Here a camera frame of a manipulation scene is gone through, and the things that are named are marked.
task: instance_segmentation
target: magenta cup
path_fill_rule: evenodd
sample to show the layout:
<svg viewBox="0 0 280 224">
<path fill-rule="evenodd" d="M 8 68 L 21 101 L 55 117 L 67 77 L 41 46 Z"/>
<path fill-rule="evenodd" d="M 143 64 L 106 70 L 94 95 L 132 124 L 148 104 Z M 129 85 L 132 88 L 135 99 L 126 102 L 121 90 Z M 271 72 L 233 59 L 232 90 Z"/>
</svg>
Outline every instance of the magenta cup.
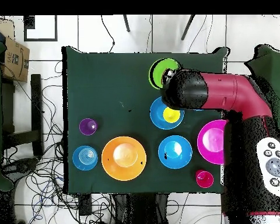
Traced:
<svg viewBox="0 0 280 224">
<path fill-rule="evenodd" d="M 214 120 L 200 130 L 197 147 L 201 156 L 210 163 L 224 164 L 223 138 L 226 120 Z"/>
<path fill-rule="evenodd" d="M 202 188 L 211 187 L 214 183 L 213 175 L 205 170 L 198 170 L 196 172 L 196 182 Z"/>
</svg>

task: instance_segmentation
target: yellow cup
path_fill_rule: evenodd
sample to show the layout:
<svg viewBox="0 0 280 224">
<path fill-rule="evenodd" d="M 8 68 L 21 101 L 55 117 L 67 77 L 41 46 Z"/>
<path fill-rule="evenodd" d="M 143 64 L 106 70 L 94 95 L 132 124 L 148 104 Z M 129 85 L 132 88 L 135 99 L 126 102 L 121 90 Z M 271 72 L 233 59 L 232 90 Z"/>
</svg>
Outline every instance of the yellow cup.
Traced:
<svg viewBox="0 0 280 224">
<path fill-rule="evenodd" d="M 168 123 L 175 123 L 180 118 L 180 111 L 179 110 L 172 110 L 169 107 L 166 107 L 163 112 L 163 118 Z"/>
</svg>

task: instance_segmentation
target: blue bowl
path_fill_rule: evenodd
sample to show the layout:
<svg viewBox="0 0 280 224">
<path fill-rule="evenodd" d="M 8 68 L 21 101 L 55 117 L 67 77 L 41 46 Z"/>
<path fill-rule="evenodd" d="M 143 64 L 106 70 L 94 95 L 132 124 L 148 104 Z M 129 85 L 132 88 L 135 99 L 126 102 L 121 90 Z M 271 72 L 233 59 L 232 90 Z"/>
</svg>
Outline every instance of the blue bowl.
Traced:
<svg viewBox="0 0 280 224">
<path fill-rule="evenodd" d="M 159 97 L 152 103 L 150 108 L 150 119 L 155 126 L 162 130 L 170 130 L 177 127 L 184 118 L 184 111 L 180 110 L 180 118 L 176 122 L 167 122 L 163 117 L 163 112 L 166 107 L 167 106 L 162 102 L 162 97 Z"/>
<path fill-rule="evenodd" d="M 72 155 L 74 165 L 82 171 L 93 169 L 98 159 L 96 151 L 89 146 L 78 147 Z"/>
<path fill-rule="evenodd" d="M 192 147 L 182 136 L 168 136 L 159 146 L 158 155 L 164 166 L 170 169 L 180 169 L 186 166 L 192 158 Z"/>
</svg>

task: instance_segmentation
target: dark green mat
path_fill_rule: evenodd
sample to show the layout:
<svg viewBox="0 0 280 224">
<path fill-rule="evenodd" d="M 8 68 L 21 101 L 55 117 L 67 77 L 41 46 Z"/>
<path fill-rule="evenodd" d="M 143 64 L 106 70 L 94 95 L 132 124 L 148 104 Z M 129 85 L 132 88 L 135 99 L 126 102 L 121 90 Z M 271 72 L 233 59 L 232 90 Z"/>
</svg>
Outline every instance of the dark green mat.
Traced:
<svg viewBox="0 0 280 224">
<path fill-rule="evenodd" d="M 67 47 L 68 192 L 221 193 L 220 166 L 208 163 L 197 151 L 200 129 L 207 122 L 220 119 L 220 113 L 189 110 L 177 128 L 169 131 L 158 129 L 151 122 L 149 109 L 160 93 L 149 83 L 148 71 L 156 60 L 169 57 L 185 68 L 222 73 L 223 59 L 227 54 L 227 48 L 220 48 L 214 54 L 84 54 Z M 98 130 L 94 135 L 80 133 L 79 123 L 84 118 L 97 121 Z M 159 161 L 157 149 L 169 135 L 181 135 L 192 145 L 191 162 L 182 169 L 168 169 Z M 131 181 L 122 182 L 109 177 L 101 164 L 105 144 L 118 136 L 137 139 L 146 151 L 144 171 Z M 95 148 L 99 155 L 96 167 L 87 172 L 78 170 L 72 162 L 74 150 L 81 145 Z M 197 186 L 195 172 L 198 169 L 213 174 L 215 182 L 211 188 Z"/>
</svg>

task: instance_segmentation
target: orange bowl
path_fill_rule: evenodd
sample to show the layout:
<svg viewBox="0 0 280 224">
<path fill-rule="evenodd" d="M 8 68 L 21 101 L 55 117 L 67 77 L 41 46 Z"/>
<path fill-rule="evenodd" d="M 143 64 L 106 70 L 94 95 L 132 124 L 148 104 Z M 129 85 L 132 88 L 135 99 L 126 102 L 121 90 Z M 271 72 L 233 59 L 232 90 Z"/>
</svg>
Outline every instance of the orange bowl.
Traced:
<svg viewBox="0 0 280 224">
<path fill-rule="evenodd" d="M 110 140 L 101 153 L 101 163 L 112 178 L 128 181 L 139 176 L 146 164 L 146 153 L 136 139 L 119 136 Z"/>
</svg>

